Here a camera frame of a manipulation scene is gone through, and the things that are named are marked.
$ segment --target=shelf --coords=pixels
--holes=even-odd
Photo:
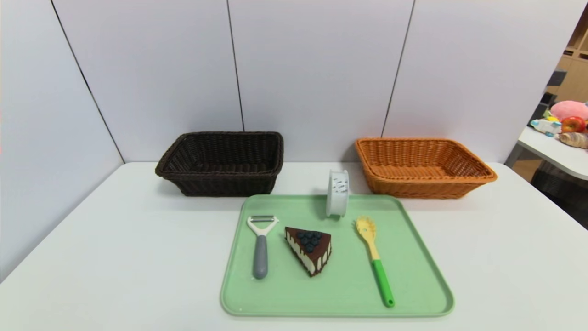
[[[588,61],[588,52],[584,51],[580,51],[578,52],[578,54],[576,54],[577,59],[583,60],[583,61]]]
[[[574,29],[574,33],[572,33],[572,37],[570,41],[567,43],[569,48],[574,49],[583,49],[588,51],[588,44],[585,42],[585,35],[586,31],[588,30],[588,11],[584,9],[578,24],[576,25],[576,29]]]

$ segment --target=white table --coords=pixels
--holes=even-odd
[[[588,180],[588,151],[571,147],[550,138],[533,128],[525,127],[506,164],[512,166],[526,148],[565,173]]]
[[[459,200],[402,200],[456,306],[434,319],[246,318],[219,293],[244,198],[187,198],[155,163],[123,165],[0,284],[0,330],[582,330],[588,231],[511,169]],[[275,194],[324,193],[329,169],[286,163]]]

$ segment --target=chocolate cake slice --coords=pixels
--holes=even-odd
[[[286,241],[310,277],[319,274],[331,254],[330,234],[286,227]]]

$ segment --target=dark brown wicker basket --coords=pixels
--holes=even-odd
[[[277,132],[186,133],[165,152],[155,173],[186,196],[249,197],[273,190],[283,155]]]

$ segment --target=apple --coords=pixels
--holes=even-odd
[[[584,118],[578,116],[566,117],[562,120],[562,133],[566,132],[584,132],[586,122]]]

